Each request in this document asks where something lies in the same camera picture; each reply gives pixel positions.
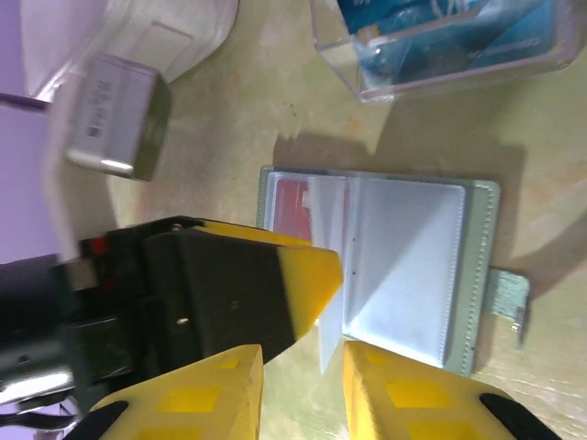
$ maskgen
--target purple wall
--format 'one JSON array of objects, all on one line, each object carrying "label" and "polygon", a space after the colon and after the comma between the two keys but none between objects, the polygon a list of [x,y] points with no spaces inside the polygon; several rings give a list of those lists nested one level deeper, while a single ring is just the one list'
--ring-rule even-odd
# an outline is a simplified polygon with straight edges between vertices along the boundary
[{"label": "purple wall", "polygon": [[18,0],[0,0],[0,93],[25,94]]},{"label": "purple wall", "polygon": [[[0,0],[0,94],[25,94],[18,14],[18,0]],[[46,140],[44,115],[0,105],[0,264],[56,250],[41,187]],[[0,429],[2,440],[30,440],[33,434]]]},{"label": "purple wall", "polygon": [[0,264],[53,254],[41,163],[47,117],[0,105]]}]

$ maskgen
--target stitched edge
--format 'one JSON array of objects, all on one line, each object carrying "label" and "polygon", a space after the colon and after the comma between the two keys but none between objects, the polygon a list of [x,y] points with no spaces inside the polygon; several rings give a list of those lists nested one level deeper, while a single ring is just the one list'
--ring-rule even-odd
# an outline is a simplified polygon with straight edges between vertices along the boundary
[{"label": "stitched edge", "polygon": [[437,353],[437,361],[438,364],[444,366],[445,364],[445,354],[447,349],[447,338],[449,332],[449,325],[450,325],[450,318],[452,316],[452,304],[455,301],[455,285],[456,285],[456,277],[457,277],[457,267],[459,265],[459,256],[462,252],[462,227],[464,223],[463,214],[465,211],[465,196],[467,194],[467,190],[464,186],[459,186],[461,189],[460,192],[460,199],[459,199],[459,212],[458,216],[460,219],[459,224],[455,227],[454,230],[454,240],[452,243],[452,263],[450,264],[450,284],[447,287],[447,299],[444,303],[444,320],[442,322],[442,333],[441,336],[441,343],[440,347],[438,348]]},{"label": "stitched edge", "polygon": [[273,167],[262,167],[260,169],[259,191],[257,192],[257,227],[265,228],[265,208],[267,207],[267,185],[269,174]]},{"label": "stitched edge", "polygon": [[[485,190],[488,193],[488,203],[487,203],[487,211],[485,212],[485,219],[483,221],[483,232],[482,232],[482,242],[481,242],[481,251],[477,256],[477,267],[475,268],[475,278],[473,282],[472,288],[472,295],[471,295],[471,303],[469,308],[469,314],[467,316],[467,328],[466,328],[466,335],[465,335],[465,347],[463,350],[463,357],[462,361],[460,362],[460,374],[465,375],[471,369],[472,361],[474,359],[474,350],[472,349],[475,344],[477,343],[477,334],[478,332],[473,331],[473,323],[475,321],[476,310],[478,309],[477,305],[479,302],[479,296],[482,287],[482,270],[483,267],[486,266],[486,261],[489,258],[489,253],[486,252],[486,249],[489,242],[489,232],[492,225],[492,217],[494,211],[494,199],[495,194],[493,193],[493,188],[487,185],[484,182],[475,182],[474,186],[481,190]],[[479,317],[477,319],[477,329],[479,329]]]}]

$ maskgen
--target acrylic case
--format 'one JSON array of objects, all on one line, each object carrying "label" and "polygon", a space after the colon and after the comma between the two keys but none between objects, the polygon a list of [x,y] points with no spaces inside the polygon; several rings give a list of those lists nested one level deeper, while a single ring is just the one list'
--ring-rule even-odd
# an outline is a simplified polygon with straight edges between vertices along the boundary
[{"label": "acrylic case", "polygon": [[315,46],[363,103],[562,69],[580,51],[572,0],[486,0],[464,15],[352,35],[342,1],[311,0]]}]

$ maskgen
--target table surface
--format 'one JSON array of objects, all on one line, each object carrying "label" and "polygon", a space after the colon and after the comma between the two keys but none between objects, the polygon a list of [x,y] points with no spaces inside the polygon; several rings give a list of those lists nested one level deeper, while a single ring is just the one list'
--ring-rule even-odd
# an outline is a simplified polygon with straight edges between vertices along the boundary
[{"label": "table surface", "polygon": [[[475,379],[563,438],[587,432],[587,56],[565,71],[361,105],[315,53],[307,2],[242,0],[227,42],[172,85],[153,181],[113,179],[123,225],[169,215],[255,224],[262,165],[489,179],[503,197],[492,265],[532,282],[526,343],[486,314]],[[266,367],[262,440],[347,439],[339,362],[313,331]]]}]

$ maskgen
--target green card holder cover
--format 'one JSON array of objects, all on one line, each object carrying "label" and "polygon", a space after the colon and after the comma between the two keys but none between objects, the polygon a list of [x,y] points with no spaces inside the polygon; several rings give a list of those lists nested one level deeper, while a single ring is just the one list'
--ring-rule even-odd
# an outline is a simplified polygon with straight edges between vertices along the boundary
[{"label": "green card holder cover", "polygon": [[493,236],[499,210],[500,188],[492,181],[420,177],[400,174],[380,174],[344,170],[291,170],[263,167],[260,172],[257,226],[265,227],[268,202],[268,181],[272,172],[335,175],[348,177],[378,177],[390,180],[457,184],[467,191],[465,205],[459,276],[453,300],[452,322],[449,329],[448,357],[445,369],[470,376],[479,333],[483,295],[489,271]]}]

